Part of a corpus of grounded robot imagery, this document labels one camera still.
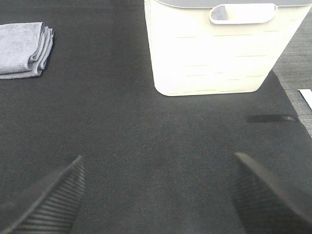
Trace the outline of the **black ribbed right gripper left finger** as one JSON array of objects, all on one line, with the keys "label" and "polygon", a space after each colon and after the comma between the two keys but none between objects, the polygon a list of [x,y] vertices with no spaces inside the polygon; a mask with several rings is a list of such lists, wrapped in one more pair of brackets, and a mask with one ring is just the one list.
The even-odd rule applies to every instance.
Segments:
[{"label": "black ribbed right gripper left finger", "polygon": [[77,156],[0,205],[2,234],[68,234],[85,194],[85,164]]}]

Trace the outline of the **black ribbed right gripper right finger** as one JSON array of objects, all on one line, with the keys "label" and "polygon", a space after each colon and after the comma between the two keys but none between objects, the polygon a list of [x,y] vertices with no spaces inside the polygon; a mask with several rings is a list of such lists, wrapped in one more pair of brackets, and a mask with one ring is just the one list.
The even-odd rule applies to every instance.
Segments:
[{"label": "black ribbed right gripper right finger", "polygon": [[312,196],[244,153],[233,155],[233,203],[248,234],[310,234]]}]

